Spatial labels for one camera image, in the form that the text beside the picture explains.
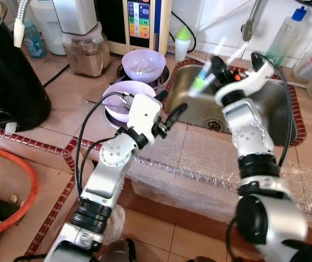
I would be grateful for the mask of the cream water purifier colour panel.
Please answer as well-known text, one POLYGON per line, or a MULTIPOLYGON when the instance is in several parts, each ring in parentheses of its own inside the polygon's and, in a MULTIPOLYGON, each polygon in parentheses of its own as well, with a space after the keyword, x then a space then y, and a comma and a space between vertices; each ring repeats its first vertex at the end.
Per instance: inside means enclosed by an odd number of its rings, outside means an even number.
POLYGON ((149 49, 165 55, 173 0, 122 0, 125 44, 121 54, 149 49))

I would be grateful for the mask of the clear bubble wrap sheet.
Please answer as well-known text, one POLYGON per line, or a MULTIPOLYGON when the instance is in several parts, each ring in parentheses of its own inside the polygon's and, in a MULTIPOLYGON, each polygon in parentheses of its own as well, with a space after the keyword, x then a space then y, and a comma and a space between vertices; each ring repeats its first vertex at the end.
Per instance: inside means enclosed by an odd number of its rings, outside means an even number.
POLYGON ((150 200, 218 221, 231 219, 239 200, 231 136, 187 124, 141 150, 127 177, 150 200))

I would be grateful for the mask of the small clear blue-capped bottle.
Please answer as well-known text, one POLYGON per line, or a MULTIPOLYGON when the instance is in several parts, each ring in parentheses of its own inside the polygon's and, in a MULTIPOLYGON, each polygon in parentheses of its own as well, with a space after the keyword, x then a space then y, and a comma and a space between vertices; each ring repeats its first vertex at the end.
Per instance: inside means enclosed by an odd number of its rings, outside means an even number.
POLYGON ((48 54, 41 39, 40 31, 31 19, 24 20, 23 43, 28 50, 28 54, 33 59, 42 59, 48 54))

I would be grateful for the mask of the dark robot right leg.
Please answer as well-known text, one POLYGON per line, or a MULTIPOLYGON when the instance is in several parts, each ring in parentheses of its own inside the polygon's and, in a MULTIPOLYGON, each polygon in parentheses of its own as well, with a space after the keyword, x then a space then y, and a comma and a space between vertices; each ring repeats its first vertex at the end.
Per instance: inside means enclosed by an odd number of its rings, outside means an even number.
POLYGON ((186 262, 216 262, 216 260, 209 257, 204 257, 203 255, 198 255, 194 259, 189 259, 186 262))

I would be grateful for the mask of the dark robot leg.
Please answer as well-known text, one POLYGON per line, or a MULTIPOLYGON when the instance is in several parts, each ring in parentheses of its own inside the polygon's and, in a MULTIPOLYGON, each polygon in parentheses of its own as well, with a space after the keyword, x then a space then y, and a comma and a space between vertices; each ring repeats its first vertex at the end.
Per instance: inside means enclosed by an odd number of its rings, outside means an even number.
POLYGON ((136 262, 136 260, 136 247, 131 238, 111 243, 98 258, 98 262, 136 262))
POLYGON ((186 262, 216 262, 216 260, 209 257, 204 257, 203 255, 198 255, 194 259, 189 259, 186 262))

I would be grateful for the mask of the metal faucet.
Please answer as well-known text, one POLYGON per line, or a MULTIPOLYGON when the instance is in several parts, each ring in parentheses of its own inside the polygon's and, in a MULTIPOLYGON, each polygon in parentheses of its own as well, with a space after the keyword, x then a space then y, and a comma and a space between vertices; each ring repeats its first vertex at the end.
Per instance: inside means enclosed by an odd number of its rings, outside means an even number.
POLYGON ((249 42, 268 0, 254 0, 250 15, 241 27, 242 40, 249 42))

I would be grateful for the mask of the crumpled translucent plastic bag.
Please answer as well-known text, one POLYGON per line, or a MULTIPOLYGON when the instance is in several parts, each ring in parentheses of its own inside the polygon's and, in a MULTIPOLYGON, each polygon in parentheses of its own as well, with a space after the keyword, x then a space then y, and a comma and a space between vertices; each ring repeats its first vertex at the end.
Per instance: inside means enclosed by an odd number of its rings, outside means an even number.
POLYGON ((107 227, 103 233, 103 246, 110 245, 111 243, 121 239, 125 221, 126 213, 123 207, 117 204, 111 211, 107 227))

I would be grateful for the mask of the white grinder with brown jar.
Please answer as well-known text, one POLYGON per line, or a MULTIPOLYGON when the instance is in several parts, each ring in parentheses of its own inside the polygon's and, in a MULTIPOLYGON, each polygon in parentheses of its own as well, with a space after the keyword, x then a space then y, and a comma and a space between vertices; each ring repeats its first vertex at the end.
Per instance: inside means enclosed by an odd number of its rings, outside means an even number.
POLYGON ((73 73, 98 77, 110 65, 110 48, 94 0, 53 0, 61 43, 73 73))

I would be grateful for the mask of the dark robot left leg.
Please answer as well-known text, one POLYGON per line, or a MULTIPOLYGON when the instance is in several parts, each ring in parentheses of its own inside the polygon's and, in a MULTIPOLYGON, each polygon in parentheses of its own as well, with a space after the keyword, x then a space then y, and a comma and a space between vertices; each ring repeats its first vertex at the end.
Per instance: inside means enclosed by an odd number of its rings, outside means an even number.
POLYGON ((111 243, 98 258, 98 262, 136 262, 136 260, 136 247, 131 238, 111 243))

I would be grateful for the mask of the green white plastic utensil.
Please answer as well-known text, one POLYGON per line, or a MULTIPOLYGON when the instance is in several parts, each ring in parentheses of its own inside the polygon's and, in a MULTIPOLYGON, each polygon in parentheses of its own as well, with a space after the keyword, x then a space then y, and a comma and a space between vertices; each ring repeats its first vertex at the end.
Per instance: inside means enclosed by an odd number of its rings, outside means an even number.
POLYGON ((243 54, 249 44, 248 41, 244 42, 243 45, 239 47, 233 55, 229 56, 225 62, 215 62, 215 59, 220 59, 218 54, 223 48, 222 42, 224 40, 226 40, 226 37, 221 38, 221 41, 216 45, 214 52, 211 53, 210 59, 206 60, 198 75, 194 78, 188 92, 189 97, 198 97, 198 95, 205 91, 207 87, 213 84, 217 78, 216 73, 218 73, 221 68, 228 68, 239 55, 243 54))

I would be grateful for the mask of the clear plastic container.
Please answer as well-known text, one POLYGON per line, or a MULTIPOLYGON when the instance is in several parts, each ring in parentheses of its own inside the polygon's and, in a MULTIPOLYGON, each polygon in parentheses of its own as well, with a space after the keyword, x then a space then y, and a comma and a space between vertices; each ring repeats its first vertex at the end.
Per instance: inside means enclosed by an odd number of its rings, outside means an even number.
POLYGON ((293 77, 309 81, 312 78, 312 51, 305 52, 299 62, 293 67, 293 77))

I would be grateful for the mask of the dark round plate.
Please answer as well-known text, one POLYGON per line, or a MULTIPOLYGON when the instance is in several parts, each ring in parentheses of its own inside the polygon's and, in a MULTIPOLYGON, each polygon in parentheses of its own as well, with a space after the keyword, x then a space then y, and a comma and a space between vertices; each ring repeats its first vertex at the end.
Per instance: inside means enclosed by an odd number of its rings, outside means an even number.
POLYGON ((130 109, 123 106, 105 105, 105 119, 114 129, 128 129, 128 119, 130 109))
MULTIPOLYGON (((154 73, 153 67, 148 65, 148 63, 146 63, 144 65, 135 65, 135 66, 131 65, 130 70, 132 70, 135 75, 140 75, 140 74, 143 74, 143 73, 146 73, 146 74, 154 73)), ((117 82, 129 81, 129 80, 132 80, 132 79, 125 72, 123 65, 120 65, 117 68, 117 77, 111 83, 111 85, 116 84, 117 82)), ((167 67, 164 67, 163 71, 161 72, 161 74, 159 75, 158 78, 156 78, 155 80, 153 80, 151 82, 146 82, 146 84, 149 85, 152 89, 154 89, 154 90, 159 92, 161 87, 164 84, 166 84, 168 82, 168 80, 170 80, 170 72, 169 72, 167 67)))

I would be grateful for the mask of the stainless steel sink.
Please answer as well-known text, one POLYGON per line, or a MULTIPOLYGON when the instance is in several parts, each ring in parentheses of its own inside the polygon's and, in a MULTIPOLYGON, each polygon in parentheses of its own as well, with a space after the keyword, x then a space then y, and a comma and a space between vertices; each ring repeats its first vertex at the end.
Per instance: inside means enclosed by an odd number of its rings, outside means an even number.
MULTIPOLYGON (((213 92, 207 89, 203 96, 191 98, 189 88, 200 72, 202 63, 188 59, 175 65, 166 85, 169 97, 166 99, 166 113, 170 114, 181 103, 187 103, 187 110, 179 121, 216 132, 231 133, 222 114, 222 107, 213 101, 213 92)), ((270 132, 273 143, 284 146, 287 142, 289 120, 293 119, 294 128, 291 132, 291 147, 300 145, 307 137, 301 110, 297 103, 293 87, 285 90, 282 84, 268 81, 262 90, 250 95, 261 122, 270 132)))

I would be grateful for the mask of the green dish soap bottle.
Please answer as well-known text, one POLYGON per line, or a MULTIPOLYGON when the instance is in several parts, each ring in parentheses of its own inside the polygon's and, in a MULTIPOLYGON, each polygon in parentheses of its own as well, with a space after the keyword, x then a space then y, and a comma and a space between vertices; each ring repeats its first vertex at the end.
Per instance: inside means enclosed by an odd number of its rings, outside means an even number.
POLYGON ((296 42, 302 28, 302 20, 306 13, 307 10, 305 7, 296 8, 294 13, 286 17, 282 22, 271 46, 266 52, 266 57, 271 60, 276 67, 281 67, 293 43, 296 42))

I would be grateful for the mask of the lilac plastic bowl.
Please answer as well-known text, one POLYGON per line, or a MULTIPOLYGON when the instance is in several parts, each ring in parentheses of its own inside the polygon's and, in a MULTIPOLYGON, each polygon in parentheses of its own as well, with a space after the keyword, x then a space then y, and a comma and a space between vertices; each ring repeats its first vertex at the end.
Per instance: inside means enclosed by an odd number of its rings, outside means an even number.
POLYGON ((130 51, 123 55, 121 62, 124 72, 131 80, 144 83, 158 79, 166 67, 164 55, 148 49, 130 51))
MULTIPOLYGON (((156 95, 156 92, 148 84, 133 80, 121 81, 111 85, 105 90, 103 96, 105 97, 111 92, 134 95, 148 94, 151 95, 151 97, 155 97, 156 95)), ((110 96, 103 101, 103 104, 113 118, 119 120, 120 122, 128 122, 130 106, 123 102, 123 98, 121 96, 110 96)))

